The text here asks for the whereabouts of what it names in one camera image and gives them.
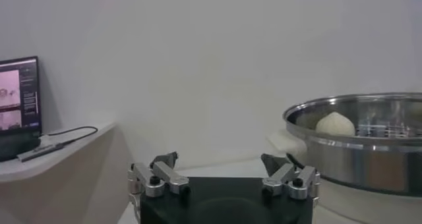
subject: cable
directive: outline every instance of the cable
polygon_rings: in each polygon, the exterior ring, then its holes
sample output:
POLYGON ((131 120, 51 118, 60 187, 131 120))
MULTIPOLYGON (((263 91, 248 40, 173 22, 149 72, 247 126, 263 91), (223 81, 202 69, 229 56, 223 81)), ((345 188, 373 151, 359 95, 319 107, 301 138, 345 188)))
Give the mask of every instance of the cable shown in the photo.
POLYGON ((287 158, 291 161, 292 164, 296 165, 300 169, 305 168, 305 166, 303 166, 302 163, 300 163, 295 157, 293 157, 293 155, 291 155, 291 154, 286 154, 286 155, 287 155, 287 158))
POLYGON ((90 136, 90 135, 95 134, 95 133, 98 132, 98 128, 96 128, 96 127, 93 127, 93 126, 81 126, 81 127, 70 129, 70 130, 65 130, 63 132, 57 132, 57 133, 48 134, 47 136, 58 136, 58 135, 62 135, 62 134, 66 134, 66 133, 69 133, 69 132, 74 132, 76 130, 82 130, 82 129, 92 129, 93 131, 90 132, 90 133, 88 133, 88 134, 85 134, 83 136, 80 136, 78 138, 75 138, 75 139, 72 139, 72 140, 67 140, 66 142, 59 143, 58 145, 64 147, 64 146, 67 146, 67 145, 69 145, 69 144, 71 144, 73 142, 76 142, 77 140, 86 138, 86 137, 88 137, 88 136, 90 136))

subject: monitor screen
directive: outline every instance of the monitor screen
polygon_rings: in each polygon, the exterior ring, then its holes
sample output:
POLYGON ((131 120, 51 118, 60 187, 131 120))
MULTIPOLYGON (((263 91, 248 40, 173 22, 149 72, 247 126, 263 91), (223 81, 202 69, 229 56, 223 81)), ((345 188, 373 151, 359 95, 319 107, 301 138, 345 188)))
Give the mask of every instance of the monitor screen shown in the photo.
POLYGON ((41 133, 38 58, 0 61, 0 135, 41 133))

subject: white shelf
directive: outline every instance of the white shelf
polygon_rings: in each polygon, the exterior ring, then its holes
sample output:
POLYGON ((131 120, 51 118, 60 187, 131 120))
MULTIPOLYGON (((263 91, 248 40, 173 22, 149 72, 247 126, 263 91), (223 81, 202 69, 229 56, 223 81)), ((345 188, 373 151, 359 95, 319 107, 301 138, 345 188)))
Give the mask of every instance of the white shelf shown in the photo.
MULTIPOLYGON (((95 127, 98 128, 97 133, 79 141, 73 142, 62 150, 51 152, 50 154, 37 157, 36 159, 32 159, 24 163, 18 159, 2 162, 0 163, 0 182, 11 182, 28 179, 30 177, 44 173, 48 169, 51 169, 54 165, 57 165, 64 159, 68 158, 70 155, 95 141, 95 139, 111 130, 114 126, 114 123, 95 125, 95 127)), ((85 134, 85 132, 82 130, 69 134, 52 136, 51 141, 64 142, 68 139, 81 136, 83 134, 85 134)))

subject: image on screen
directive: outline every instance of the image on screen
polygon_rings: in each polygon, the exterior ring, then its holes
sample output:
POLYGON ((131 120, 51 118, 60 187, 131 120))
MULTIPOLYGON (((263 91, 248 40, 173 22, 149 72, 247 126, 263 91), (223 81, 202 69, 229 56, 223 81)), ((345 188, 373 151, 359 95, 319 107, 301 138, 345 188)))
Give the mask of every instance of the image on screen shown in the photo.
POLYGON ((0 62, 0 132, 40 128, 35 57, 0 62))
POLYGON ((0 72, 0 109, 20 105, 19 70, 0 72))

